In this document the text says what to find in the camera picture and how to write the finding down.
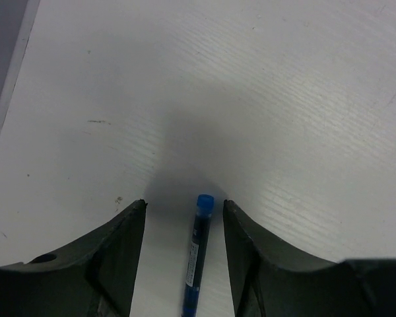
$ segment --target white table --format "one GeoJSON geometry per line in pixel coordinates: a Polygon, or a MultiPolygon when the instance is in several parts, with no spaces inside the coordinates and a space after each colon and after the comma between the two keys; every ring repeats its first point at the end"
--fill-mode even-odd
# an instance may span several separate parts
{"type": "MultiPolygon", "coordinates": [[[[202,192],[317,256],[396,256],[396,0],[42,0],[0,138],[0,265],[145,198],[131,315],[178,316],[202,192]]],[[[220,214],[198,316],[233,316],[220,214]]]]}

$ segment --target marker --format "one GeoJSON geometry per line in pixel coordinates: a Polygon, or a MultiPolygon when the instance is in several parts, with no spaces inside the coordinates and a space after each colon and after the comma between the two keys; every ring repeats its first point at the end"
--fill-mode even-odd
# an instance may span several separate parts
{"type": "Polygon", "coordinates": [[[207,250],[213,207],[213,196],[198,196],[197,213],[193,224],[191,250],[189,251],[189,262],[187,265],[182,317],[194,317],[197,312],[199,288],[203,277],[205,251],[207,250]]]}

